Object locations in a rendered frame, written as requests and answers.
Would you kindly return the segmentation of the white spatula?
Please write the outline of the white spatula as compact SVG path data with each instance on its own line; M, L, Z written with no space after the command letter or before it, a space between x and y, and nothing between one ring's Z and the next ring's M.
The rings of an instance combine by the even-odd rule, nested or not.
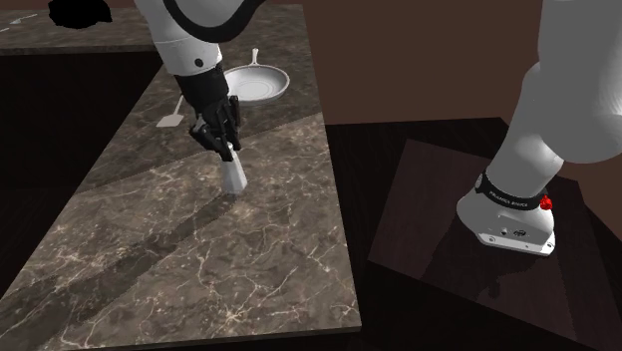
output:
M163 116L156 124L157 128L173 128L180 124L183 119L183 115L179 112L181 104L183 102L183 95L180 95L173 112L169 115Z

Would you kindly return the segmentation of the white frying pan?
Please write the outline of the white frying pan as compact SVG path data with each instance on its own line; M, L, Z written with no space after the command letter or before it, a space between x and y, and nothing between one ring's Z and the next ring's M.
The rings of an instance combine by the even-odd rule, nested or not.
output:
M224 72L229 95L236 96L244 107L269 104L284 95L290 85L289 75L280 68L260 64L259 49L251 51L251 62Z

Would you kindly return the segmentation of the dark robot stand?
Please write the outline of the dark robot stand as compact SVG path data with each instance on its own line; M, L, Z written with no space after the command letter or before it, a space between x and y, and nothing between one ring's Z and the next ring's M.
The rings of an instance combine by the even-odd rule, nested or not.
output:
M547 257L481 244L456 204L507 130L499 118L433 121L406 141L370 251L371 261L479 309L597 351L622 351L619 314L576 181L555 177L557 244Z

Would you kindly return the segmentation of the black rounded object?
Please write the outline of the black rounded object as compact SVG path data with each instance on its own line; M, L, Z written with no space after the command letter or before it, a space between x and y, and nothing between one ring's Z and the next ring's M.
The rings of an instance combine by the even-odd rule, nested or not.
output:
M55 25L86 29L97 23L112 23L112 13L104 0L50 0L49 17Z

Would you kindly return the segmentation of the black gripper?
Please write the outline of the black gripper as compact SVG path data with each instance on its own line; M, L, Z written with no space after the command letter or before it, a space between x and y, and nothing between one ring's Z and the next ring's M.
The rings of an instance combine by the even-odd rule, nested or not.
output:
M207 151L219 154L224 162L232 162L228 142L235 151L241 150L241 117L238 97L232 95L228 98L229 88L222 65L218 63L200 74L174 75L174 78L185 100L194 109L196 121L188 130L190 136ZM221 105L225 106L225 112L218 110Z

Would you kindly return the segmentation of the white tapered shaker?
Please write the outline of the white tapered shaker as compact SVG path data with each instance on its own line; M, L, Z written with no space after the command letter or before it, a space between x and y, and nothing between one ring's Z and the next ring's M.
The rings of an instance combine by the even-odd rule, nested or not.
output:
M222 190L228 194L240 194L247 186L247 178L237 152L233 148L230 152L232 161L220 164Z

